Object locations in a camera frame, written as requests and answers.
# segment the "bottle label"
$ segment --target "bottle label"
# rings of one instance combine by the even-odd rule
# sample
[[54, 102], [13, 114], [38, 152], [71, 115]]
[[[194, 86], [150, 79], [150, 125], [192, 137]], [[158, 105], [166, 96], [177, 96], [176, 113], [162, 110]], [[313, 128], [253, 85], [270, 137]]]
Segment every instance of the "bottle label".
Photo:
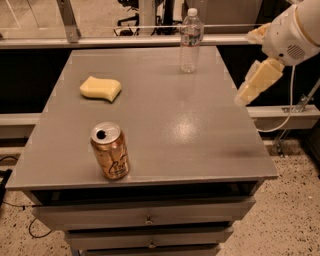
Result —
[[189, 47], [198, 46], [200, 44], [200, 33], [197, 33], [195, 35], [182, 35], [181, 44]]

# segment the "table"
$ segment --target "table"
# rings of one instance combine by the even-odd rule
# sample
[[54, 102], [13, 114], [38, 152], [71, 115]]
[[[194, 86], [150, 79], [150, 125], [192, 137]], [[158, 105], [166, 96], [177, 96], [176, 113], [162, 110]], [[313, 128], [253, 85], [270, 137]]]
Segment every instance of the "table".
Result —
[[[113, 103], [84, 98], [89, 77], [120, 81]], [[179, 48], [75, 50], [7, 189], [83, 255], [214, 255], [254, 205], [275, 167], [216, 47], [179, 71]], [[101, 122], [120, 125], [130, 172], [106, 180], [90, 145]]]

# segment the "can lid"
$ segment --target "can lid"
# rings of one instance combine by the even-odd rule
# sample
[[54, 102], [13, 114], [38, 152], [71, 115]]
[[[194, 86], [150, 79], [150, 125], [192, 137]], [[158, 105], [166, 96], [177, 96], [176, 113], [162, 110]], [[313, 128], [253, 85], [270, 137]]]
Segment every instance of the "can lid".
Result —
[[198, 10], [196, 8], [188, 9], [188, 16], [197, 16]]
[[96, 143], [108, 144], [115, 141], [121, 133], [119, 125], [112, 122], [105, 122], [96, 125], [92, 132], [91, 138]]

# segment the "drawer knob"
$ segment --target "drawer knob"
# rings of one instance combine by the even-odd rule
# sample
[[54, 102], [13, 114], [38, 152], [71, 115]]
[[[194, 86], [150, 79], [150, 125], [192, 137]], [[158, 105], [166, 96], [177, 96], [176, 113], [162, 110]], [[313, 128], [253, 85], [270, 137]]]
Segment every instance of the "drawer knob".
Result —
[[157, 246], [153, 243], [153, 241], [151, 241], [151, 243], [148, 245], [148, 248], [149, 249], [154, 249], [156, 248]]
[[146, 225], [152, 225], [154, 223], [154, 221], [151, 219], [151, 216], [147, 216], [147, 220], [144, 222], [144, 224]]

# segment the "drawer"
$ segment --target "drawer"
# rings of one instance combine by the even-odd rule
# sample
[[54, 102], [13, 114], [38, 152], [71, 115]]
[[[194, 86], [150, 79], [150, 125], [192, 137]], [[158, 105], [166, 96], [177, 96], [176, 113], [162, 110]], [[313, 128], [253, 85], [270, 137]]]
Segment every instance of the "drawer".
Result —
[[254, 205], [254, 197], [47, 206], [33, 214], [52, 230], [80, 230], [235, 221]]
[[84, 251], [81, 256], [215, 256], [220, 251], [219, 245], [172, 246], [144, 249], [118, 249]]
[[200, 225], [200, 227], [162, 227], [152, 229], [123, 229], [103, 232], [67, 233], [66, 242], [76, 250], [119, 248], [149, 248], [177, 245], [205, 245], [225, 242], [232, 227]]

